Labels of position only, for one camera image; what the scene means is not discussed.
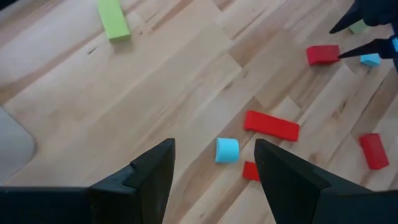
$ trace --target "foam block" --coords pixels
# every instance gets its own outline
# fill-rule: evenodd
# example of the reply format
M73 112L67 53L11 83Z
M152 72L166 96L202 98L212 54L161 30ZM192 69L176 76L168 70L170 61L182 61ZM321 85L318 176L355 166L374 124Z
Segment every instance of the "foam block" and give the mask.
M239 160L239 143L236 139L217 138L216 162L232 163Z
M117 41L129 38L130 30L119 0L98 0L98 11L109 40Z
M349 26L348 28L354 33L354 34L358 34L360 32L362 32L363 30L365 30L368 26L365 24L365 22L363 20L360 20L356 23L354 23L353 25Z
M307 48L309 65L330 65L340 61L338 45L319 45Z
M248 162L248 161L244 162L242 176L243 176L243 178L248 179L248 180L260 181L257 166L253 162Z
M379 134L372 133L362 135L359 138L359 143L370 169L379 170L389 165Z
M379 54L369 54L361 56L361 63L369 67L375 67L380 65L381 58Z
M289 141L297 141L300 131L300 126L296 123L255 111L246 113L244 128Z

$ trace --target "gray mat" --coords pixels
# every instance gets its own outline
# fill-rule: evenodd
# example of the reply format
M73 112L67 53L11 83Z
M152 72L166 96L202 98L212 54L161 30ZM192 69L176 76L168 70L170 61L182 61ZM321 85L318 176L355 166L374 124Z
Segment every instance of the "gray mat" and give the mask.
M32 136L0 108L0 185L32 158Z

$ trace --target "blue block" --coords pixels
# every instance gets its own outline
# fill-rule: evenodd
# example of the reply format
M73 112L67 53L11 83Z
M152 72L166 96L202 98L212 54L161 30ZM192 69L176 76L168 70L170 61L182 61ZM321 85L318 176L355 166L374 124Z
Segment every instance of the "blue block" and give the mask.
M239 160L239 143L236 139L217 138L216 162L232 163Z
M361 56L361 63L370 67L375 67L380 65L380 57L379 54L369 54Z

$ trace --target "red block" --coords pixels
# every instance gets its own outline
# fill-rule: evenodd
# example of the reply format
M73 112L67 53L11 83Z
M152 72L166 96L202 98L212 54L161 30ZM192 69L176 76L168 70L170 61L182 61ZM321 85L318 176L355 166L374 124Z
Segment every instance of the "red block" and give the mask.
M246 113L244 128L289 141L297 141L300 131L300 126L296 123L255 111Z
M338 45L319 45L307 48L309 65L330 65L340 61Z
M379 170L389 165L379 134L365 134L359 138L359 143L370 169Z
M257 166L253 162L244 161L242 176L243 176L243 178L248 179L248 180L260 181Z

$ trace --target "light green block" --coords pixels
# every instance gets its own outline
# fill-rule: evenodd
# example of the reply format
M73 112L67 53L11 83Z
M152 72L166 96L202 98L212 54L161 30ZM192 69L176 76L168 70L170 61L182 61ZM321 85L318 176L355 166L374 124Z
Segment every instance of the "light green block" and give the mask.
M349 27L349 29L354 33L358 34L365 30L368 26L365 24L363 20L360 20Z
M128 39L130 30L126 24L119 0L98 0L98 11L110 41Z

